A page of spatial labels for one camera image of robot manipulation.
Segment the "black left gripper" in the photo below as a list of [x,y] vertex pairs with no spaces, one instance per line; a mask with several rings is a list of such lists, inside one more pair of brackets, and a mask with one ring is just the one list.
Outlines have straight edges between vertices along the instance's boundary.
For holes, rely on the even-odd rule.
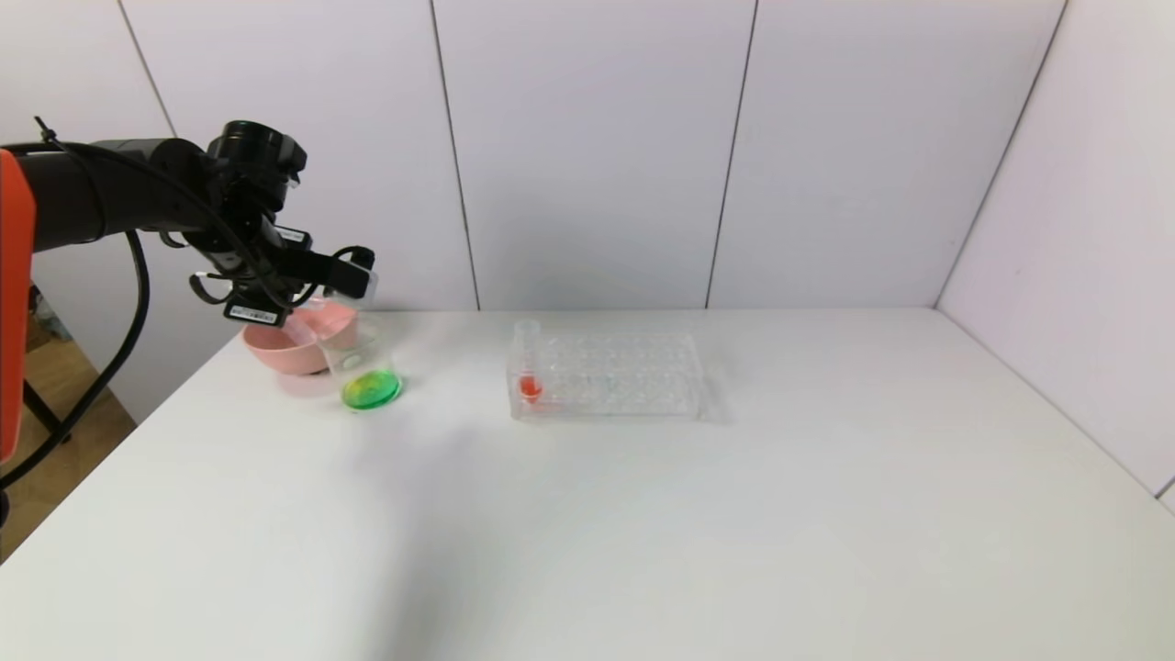
[[306,231],[274,225],[264,215],[227,215],[223,222],[236,241],[231,250],[239,258],[229,276],[226,317],[281,326],[313,289],[306,279],[281,269],[286,259],[309,251],[313,238]]

